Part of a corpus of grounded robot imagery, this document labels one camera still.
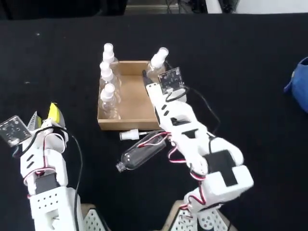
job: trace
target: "lying plastic bottle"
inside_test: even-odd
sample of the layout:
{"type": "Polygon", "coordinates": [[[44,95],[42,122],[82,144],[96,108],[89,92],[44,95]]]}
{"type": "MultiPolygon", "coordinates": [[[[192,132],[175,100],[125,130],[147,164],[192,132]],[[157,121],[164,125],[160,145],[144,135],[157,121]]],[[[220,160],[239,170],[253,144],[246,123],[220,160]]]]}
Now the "lying plastic bottle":
{"type": "Polygon", "coordinates": [[[128,150],[126,150],[122,156],[121,161],[116,165],[116,168],[119,172],[123,172],[124,170],[134,170],[138,167],[140,167],[142,164],[144,164],[146,161],[148,161],[151,157],[153,157],[156,153],[161,151],[163,148],[166,147],[166,142],[163,141],[163,136],[157,136],[151,140],[153,136],[157,135],[158,133],[162,132],[160,131],[153,131],[150,134],[148,134],[146,137],[144,137],[142,140],[140,140],[138,143],[130,147],[128,150]],[[157,145],[149,145],[149,146],[143,146],[138,148],[138,145],[148,141],[147,143],[150,144],[157,144],[157,145]]]}

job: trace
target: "perforated white panel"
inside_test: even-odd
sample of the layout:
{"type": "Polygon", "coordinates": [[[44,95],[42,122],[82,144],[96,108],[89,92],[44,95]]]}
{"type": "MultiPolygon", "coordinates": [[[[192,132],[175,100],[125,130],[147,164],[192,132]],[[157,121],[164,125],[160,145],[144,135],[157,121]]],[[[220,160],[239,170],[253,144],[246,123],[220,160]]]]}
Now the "perforated white panel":
{"type": "Polygon", "coordinates": [[[84,218],[86,231],[107,231],[95,209],[90,209],[84,218]]]}
{"type": "MultiPolygon", "coordinates": [[[[187,211],[180,210],[175,221],[173,222],[170,231],[197,231],[198,224],[194,220],[180,218],[181,216],[189,215],[187,211]]],[[[203,211],[198,214],[199,224],[204,230],[227,231],[228,225],[217,210],[203,211]]]]}

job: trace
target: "yellow object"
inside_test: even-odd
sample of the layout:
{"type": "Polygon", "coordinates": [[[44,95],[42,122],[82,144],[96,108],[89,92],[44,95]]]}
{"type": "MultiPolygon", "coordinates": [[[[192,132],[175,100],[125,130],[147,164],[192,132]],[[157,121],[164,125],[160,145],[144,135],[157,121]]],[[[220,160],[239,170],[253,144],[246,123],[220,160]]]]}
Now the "yellow object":
{"type": "Polygon", "coordinates": [[[48,119],[49,118],[53,119],[56,123],[60,122],[60,110],[54,103],[50,104],[48,119]]]}

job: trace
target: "circuit board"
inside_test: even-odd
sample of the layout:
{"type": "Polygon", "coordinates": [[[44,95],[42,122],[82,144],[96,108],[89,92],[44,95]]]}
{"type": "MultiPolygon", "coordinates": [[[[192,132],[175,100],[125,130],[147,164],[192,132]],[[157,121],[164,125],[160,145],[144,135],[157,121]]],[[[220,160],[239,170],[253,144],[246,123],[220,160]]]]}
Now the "circuit board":
{"type": "Polygon", "coordinates": [[[15,115],[0,124],[0,136],[9,146],[14,147],[32,135],[23,121],[15,115]]]}
{"type": "Polygon", "coordinates": [[[184,88],[180,68],[176,67],[158,76],[159,84],[163,94],[184,88]]]}

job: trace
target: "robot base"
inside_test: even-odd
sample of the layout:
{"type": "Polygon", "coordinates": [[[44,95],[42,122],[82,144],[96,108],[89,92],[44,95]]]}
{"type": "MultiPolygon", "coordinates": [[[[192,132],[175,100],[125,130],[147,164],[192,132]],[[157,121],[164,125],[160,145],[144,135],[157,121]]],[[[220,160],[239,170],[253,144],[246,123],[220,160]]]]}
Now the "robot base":
{"type": "MultiPolygon", "coordinates": [[[[209,209],[198,213],[198,222],[193,222],[181,218],[181,216],[188,215],[187,211],[179,209],[181,204],[183,204],[183,201],[174,203],[161,231],[227,231],[229,221],[217,209],[209,209]]],[[[230,231],[237,231],[237,229],[231,226],[230,231]]]]}

